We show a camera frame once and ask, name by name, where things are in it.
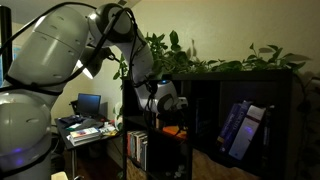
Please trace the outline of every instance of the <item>shelf unit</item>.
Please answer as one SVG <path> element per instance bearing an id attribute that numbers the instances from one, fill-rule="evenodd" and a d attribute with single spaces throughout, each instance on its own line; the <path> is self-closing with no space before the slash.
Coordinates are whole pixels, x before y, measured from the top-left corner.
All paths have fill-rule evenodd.
<path id="1" fill-rule="evenodd" d="M 185 112 L 187 140 L 182 141 L 155 130 L 155 118 L 144 118 L 138 107 L 138 99 L 129 80 L 123 80 L 124 134 L 128 130 L 147 130 L 148 150 L 147 179 L 174 179 L 166 172 L 174 172 L 179 164 L 186 166 L 180 179 L 192 179 L 192 154 L 197 150 L 212 161 L 225 167 L 237 167 L 263 179 L 285 179 L 287 172 L 287 147 L 293 97 L 293 73 L 290 70 L 215 72 L 205 74 L 173 74 L 171 80 L 179 96 L 186 97 L 189 106 Z M 202 136 L 196 134 L 196 101 L 206 98 L 212 102 L 208 125 L 210 131 Z M 239 161 L 219 152 L 215 142 L 234 102 L 250 100 L 255 104 L 274 105 L 275 111 L 270 127 L 268 165 L 263 167 L 263 131 L 257 131 L 244 156 Z M 123 139 L 126 152 L 126 136 Z M 123 158 L 126 172 L 127 157 Z"/>

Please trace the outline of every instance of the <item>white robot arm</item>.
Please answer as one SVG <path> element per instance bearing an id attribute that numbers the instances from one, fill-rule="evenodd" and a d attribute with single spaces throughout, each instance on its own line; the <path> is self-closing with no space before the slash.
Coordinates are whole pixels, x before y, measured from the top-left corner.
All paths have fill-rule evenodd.
<path id="1" fill-rule="evenodd" d="M 0 179 L 50 179 L 50 112 L 87 45 L 96 48 L 92 59 L 103 47 L 121 50 L 141 109 L 162 113 L 187 105 L 170 81 L 148 89 L 153 59 L 128 9 L 107 4 L 86 19 L 61 6 L 37 21 L 0 89 Z"/>

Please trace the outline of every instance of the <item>blue light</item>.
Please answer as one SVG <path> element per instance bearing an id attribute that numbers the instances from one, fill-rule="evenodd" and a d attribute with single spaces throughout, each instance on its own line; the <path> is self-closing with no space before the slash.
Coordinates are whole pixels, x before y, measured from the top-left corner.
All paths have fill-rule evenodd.
<path id="1" fill-rule="evenodd" d="M 159 82 L 159 84 L 168 84 L 170 81 L 168 81 L 168 80 L 162 80 L 162 81 L 160 81 Z"/>
<path id="2" fill-rule="evenodd" d="M 252 128 L 246 126 L 244 129 L 245 129 L 249 134 L 253 134 L 253 129 L 252 129 Z"/>
<path id="3" fill-rule="evenodd" d="M 20 165 L 22 165 L 23 164 L 23 160 L 22 159 L 17 159 L 16 160 L 16 165 L 17 166 L 20 166 Z"/>
<path id="4" fill-rule="evenodd" d="M 15 150 L 13 150 L 14 153 L 18 153 L 18 152 L 21 152 L 21 151 L 22 151 L 21 148 L 17 148 L 17 149 L 15 149 Z"/>

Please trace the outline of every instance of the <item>cable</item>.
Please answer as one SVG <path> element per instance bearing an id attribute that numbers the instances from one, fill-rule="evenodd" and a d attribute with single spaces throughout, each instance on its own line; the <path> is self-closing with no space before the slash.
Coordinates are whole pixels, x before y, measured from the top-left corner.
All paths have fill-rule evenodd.
<path id="1" fill-rule="evenodd" d="M 86 6 L 89 6 L 89 7 L 93 7 L 93 6 L 90 6 L 90 5 L 87 5 L 87 4 L 83 4 L 83 3 L 76 3 L 76 2 L 67 2 L 67 3 L 61 3 L 57 6 L 54 6 L 53 8 L 49 9 L 48 11 L 46 11 L 45 13 L 43 14 L 47 14 L 49 12 L 51 12 L 53 9 L 56 9 L 58 7 L 61 7 L 63 5 L 66 5 L 66 4 L 81 4 L 81 5 L 86 5 Z M 100 38 L 96 48 L 93 50 L 90 58 L 89 58 L 89 61 L 87 61 L 85 64 L 83 64 L 83 66 L 79 69 L 77 69 L 73 74 L 71 74 L 68 78 L 66 78 L 65 80 L 61 81 L 61 82 L 57 82 L 57 83 L 49 83 L 49 84 L 36 84 L 36 83 L 33 83 L 32 84 L 32 87 L 33 88 L 40 88 L 40 87 L 50 87 L 50 86 L 57 86 L 57 85 L 60 85 L 60 84 L 64 84 L 64 83 L 67 83 L 71 80 L 73 80 L 74 78 L 76 78 L 78 75 L 80 75 L 82 73 L 82 71 L 90 64 L 92 63 L 92 59 L 94 59 L 98 52 L 100 51 L 100 49 L 102 48 L 104 42 L 107 40 L 108 38 L 108 35 L 110 33 L 110 29 L 113 29 L 113 27 L 115 26 L 116 22 L 118 21 L 120 15 L 122 14 L 122 12 L 124 11 L 124 9 L 120 10 L 119 12 L 117 12 L 115 15 L 114 15 L 114 19 L 112 21 L 112 23 L 110 25 L 108 25 L 106 28 L 105 28 L 105 31 L 104 33 L 102 34 L 102 37 Z M 30 24 L 33 24 L 35 23 L 41 16 L 39 16 L 38 18 L 36 18 L 35 20 L 33 20 Z"/>
<path id="2" fill-rule="evenodd" d="M 137 87 L 142 86 L 143 84 L 146 84 L 148 82 L 148 78 L 145 77 L 146 79 L 142 82 L 137 82 L 137 83 L 134 82 L 133 73 L 132 73 L 133 59 L 137 55 L 137 53 L 139 53 L 147 45 L 147 43 L 138 34 L 138 25 L 136 23 L 136 20 L 135 20 L 135 17 L 134 17 L 132 10 L 129 8 L 124 8 L 124 10 L 128 13 L 129 17 L 132 20 L 132 24 L 133 24 L 134 39 L 133 39 L 133 46 L 131 48 L 131 54 L 130 54 L 130 59 L 129 59 L 129 78 L 131 80 L 132 86 L 137 88 Z M 138 47 L 137 50 L 134 52 L 134 47 L 135 47 L 137 38 L 140 40 L 142 45 L 140 47 Z"/>
<path id="3" fill-rule="evenodd" d="M 149 95 L 149 97 L 148 97 L 148 101 L 147 101 L 147 104 L 146 104 L 146 106 L 144 107 L 144 112 L 143 112 L 143 117 L 144 117 L 144 121 L 145 121 L 145 123 L 146 123 L 146 125 L 147 125 L 147 129 L 150 129 L 152 126 L 150 125 L 150 123 L 149 123 L 149 116 L 147 117 L 147 115 L 149 115 L 149 113 L 151 112 L 151 108 L 150 108 L 150 102 L 151 102 L 151 104 L 153 103 L 153 101 L 152 101 L 152 99 L 153 99 L 153 97 L 152 96 L 154 96 L 153 94 L 150 94 Z"/>
<path id="4" fill-rule="evenodd" d="M 80 3 L 80 2 L 64 2 L 64 3 L 60 3 L 57 4 L 55 6 L 53 6 L 52 8 L 48 9 L 47 11 L 45 11 L 44 13 L 42 13 L 40 16 L 36 17 L 35 19 L 31 20 L 30 22 L 28 22 L 26 25 L 24 25 L 18 32 L 16 32 L 13 36 L 11 36 L 0 48 L 0 55 L 2 55 L 4 49 L 7 48 L 7 46 L 9 45 L 9 42 L 13 42 L 14 39 L 16 39 L 20 34 L 22 34 L 24 31 L 26 31 L 29 27 L 31 27 L 34 23 L 36 23 L 42 16 L 45 16 L 47 14 L 49 14 L 51 11 L 58 9 L 62 6 L 65 5 L 82 5 L 82 6 L 87 6 L 93 9 L 96 9 L 96 7 L 91 6 L 89 4 L 85 4 L 85 3 Z"/>

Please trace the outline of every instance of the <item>bookshelf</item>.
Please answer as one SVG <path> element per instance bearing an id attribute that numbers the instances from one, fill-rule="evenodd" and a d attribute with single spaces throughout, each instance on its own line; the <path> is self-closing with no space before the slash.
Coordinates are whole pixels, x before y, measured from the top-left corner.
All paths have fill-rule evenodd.
<path id="1" fill-rule="evenodd" d="M 187 139 L 168 136 L 155 128 L 155 114 L 144 118 L 138 107 L 137 96 L 129 80 L 123 80 L 124 133 L 130 130 L 146 130 L 148 134 L 146 179 L 175 179 L 172 175 L 179 165 L 185 166 L 178 179 L 192 179 L 195 174 L 195 154 L 203 154 L 208 161 L 224 168 L 238 168 L 262 179 L 286 179 L 288 172 L 287 151 L 293 94 L 293 73 L 290 70 L 219 72 L 206 74 L 173 74 L 164 79 L 172 80 L 179 96 L 188 99 L 185 113 Z M 197 100 L 208 99 L 210 123 L 208 131 L 197 132 Z M 250 100 L 256 104 L 272 104 L 276 108 L 270 123 L 268 165 L 262 166 L 263 131 L 258 129 L 242 160 L 221 153 L 215 142 L 234 102 Z M 126 152 L 127 137 L 123 137 Z M 124 153 L 124 172 L 127 157 Z"/>

